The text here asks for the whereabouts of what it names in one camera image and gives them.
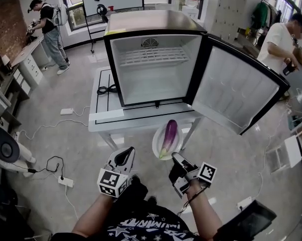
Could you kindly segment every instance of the fan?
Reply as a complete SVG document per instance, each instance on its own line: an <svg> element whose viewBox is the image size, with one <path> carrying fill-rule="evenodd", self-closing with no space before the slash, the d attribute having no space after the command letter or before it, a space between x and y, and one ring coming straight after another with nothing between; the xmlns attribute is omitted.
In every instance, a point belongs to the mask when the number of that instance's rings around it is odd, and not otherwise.
<svg viewBox="0 0 302 241"><path fill-rule="evenodd" d="M159 45L158 41L154 38L148 38L143 41L141 44L142 47L144 48L152 48L152 47L157 47Z"/></svg>

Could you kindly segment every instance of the gray floor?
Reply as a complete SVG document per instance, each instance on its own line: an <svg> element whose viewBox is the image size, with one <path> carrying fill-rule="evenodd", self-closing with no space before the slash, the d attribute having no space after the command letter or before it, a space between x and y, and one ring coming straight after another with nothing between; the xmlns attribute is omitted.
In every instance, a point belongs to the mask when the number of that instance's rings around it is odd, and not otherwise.
<svg viewBox="0 0 302 241"><path fill-rule="evenodd" d="M90 105L95 71L98 67L108 65L104 44L97 43L94 50L95 55L91 54L89 45L68 50L71 66L67 72L57 76L56 67L44 72L39 87L19 110L18 119L22 122L20 130L26 130L31 137L39 125L55 125L61 119L71 118L87 124L88 110L82 117L60 116L60 110L72 107L79 114L83 107ZM270 147L289 136L283 112L283 104L274 106L243 136L205 119L191 137L184 155L198 165L206 161L218 168L214 183L206 193L208 198L217 199L213 207L224 223L239 213L237 202L258 194L261 185L258 172L263 168L268 135L274 134L280 119L277 135L272 138ZM138 170L149 193L158 198L159 205L178 212L184 201L179 199L169 182L171 162L159 161L152 153L153 134L147 132L125 136L122 146L136 148L134 169ZM75 182L74 188L67 192L68 198L78 215L83 214L99 194L96 186L99 170L112 152L102 138L97 133L90 133L87 127L79 123L62 122L54 129L40 129L32 141L22 134L20 142L37 159L36 169L44 168L52 156L64 158L64 176ZM51 167L57 162L52 160ZM257 200L272 209L277 218L256 240L281 240L296 225L302 213L302 164L270 175L268 162L263 174L263 188ZM58 184L54 176L46 171L31 178L9 173L9 180L24 198L21 201L24 200L32 209L29 224L36 234L44 233L46 229L54 233L72 229L76 222L74 210L66 200L64 186ZM183 217L194 230L192 215L189 213ZM294 235L289 240L298 240Z"/></svg>

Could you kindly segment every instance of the wire shelf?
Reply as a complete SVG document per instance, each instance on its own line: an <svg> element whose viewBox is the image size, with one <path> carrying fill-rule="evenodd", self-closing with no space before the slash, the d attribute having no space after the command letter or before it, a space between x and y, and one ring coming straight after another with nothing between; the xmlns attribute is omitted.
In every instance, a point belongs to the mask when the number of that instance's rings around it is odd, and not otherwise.
<svg viewBox="0 0 302 241"><path fill-rule="evenodd" d="M131 66L149 63L183 62L189 57L182 47L147 48L119 54L120 66Z"/></svg>

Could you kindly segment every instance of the man in white shirt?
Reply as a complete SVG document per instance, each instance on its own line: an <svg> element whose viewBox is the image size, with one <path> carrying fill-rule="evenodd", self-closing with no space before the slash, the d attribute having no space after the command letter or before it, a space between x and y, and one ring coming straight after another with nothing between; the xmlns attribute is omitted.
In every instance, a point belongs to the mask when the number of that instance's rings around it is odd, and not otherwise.
<svg viewBox="0 0 302 241"><path fill-rule="evenodd" d="M294 54L293 38L302 39L302 14L294 14L287 24L271 26L258 55L258 60L280 74L283 62L290 59L295 68L298 61Z"/></svg>

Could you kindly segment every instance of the open fridge door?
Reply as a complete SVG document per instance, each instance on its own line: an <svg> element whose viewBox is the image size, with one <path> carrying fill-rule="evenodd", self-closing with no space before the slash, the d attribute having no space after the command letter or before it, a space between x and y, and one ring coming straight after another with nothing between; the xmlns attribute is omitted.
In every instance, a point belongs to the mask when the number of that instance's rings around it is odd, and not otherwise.
<svg viewBox="0 0 302 241"><path fill-rule="evenodd" d="M204 40L201 52L205 61L197 62L202 70L192 76L186 103L241 135L271 109L289 84L255 58L215 36L207 35Z"/></svg>

